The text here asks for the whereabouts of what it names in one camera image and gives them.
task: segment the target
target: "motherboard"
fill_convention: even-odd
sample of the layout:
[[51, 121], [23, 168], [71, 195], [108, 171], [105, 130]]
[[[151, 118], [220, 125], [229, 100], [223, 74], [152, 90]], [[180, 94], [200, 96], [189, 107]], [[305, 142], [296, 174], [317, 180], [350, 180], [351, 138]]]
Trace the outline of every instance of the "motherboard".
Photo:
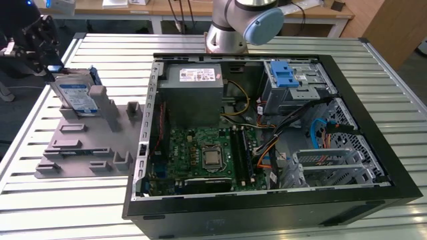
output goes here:
[[251, 162], [257, 144], [251, 127], [171, 129], [168, 159], [152, 166], [152, 194], [264, 190], [264, 173]]

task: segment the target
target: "open computer tower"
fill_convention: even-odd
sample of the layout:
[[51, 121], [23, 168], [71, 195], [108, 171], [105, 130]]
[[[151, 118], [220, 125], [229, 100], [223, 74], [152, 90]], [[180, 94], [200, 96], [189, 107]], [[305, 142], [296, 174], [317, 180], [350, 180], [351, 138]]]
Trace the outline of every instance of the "open computer tower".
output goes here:
[[331, 56], [155, 54], [123, 208], [151, 239], [346, 225], [419, 197]]

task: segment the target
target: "green motherboard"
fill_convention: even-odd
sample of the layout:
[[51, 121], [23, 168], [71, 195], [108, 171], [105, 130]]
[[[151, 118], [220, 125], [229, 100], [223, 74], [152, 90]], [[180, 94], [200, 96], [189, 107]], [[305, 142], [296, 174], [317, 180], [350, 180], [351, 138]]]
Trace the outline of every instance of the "green motherboard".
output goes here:
[[[181, 180], [193, 178], [231, 178], [231, 191], [264, 190], [264, 173], [253, 174], [251, 181], [237, 180], [233, 149], [228, 128], [172, 129], [169, 132], [168, 161], [153, 165], [156, 180], [151, 182], [155, 196], [179, 195]], [[256, 133], [243, 129], [248, 152], [257, 146]]]

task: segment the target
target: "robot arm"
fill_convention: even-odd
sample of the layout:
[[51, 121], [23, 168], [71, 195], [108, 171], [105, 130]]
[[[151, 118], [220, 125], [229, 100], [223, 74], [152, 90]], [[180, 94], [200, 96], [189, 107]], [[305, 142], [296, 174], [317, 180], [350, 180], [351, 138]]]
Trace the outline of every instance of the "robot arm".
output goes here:
[[243, 53], [247, 42], [265, 44], [279, 33], [284, 15], [277, 0], [215, 0], [205, 37], [211, 53]]
[[0, 46], [3, 64], [12, 65], [21, 74], [41, 75], [47, 82], [53, 82], [48, 66], [64, 67], [59, 36], [52, 17], [40, 14], [33, 0], [0, 1], [0, 33], [7, 40], [7, 45]]

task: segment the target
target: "slotted metal table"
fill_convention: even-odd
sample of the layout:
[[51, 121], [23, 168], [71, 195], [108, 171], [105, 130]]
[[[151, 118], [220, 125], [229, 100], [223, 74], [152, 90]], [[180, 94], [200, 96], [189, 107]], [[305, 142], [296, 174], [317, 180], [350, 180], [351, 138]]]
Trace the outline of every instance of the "slotted metal table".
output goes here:
[[[276, 37], [249, 53], [332, 55], [424, 197], [347, 226], [195, 239], [426, 239], [427, 108], [371, 44], [358, 39]], [[201, 35], [76, 34], [63, 61], [93, 65], [116, 104], [145, 102], [153, 53], [203, 53]], [[121, 219], [127, 177], [37, 179], [43, 151], [60, 121], [60, 100], [47, 86], [0, 163], [0, 239], [144, 240]]]

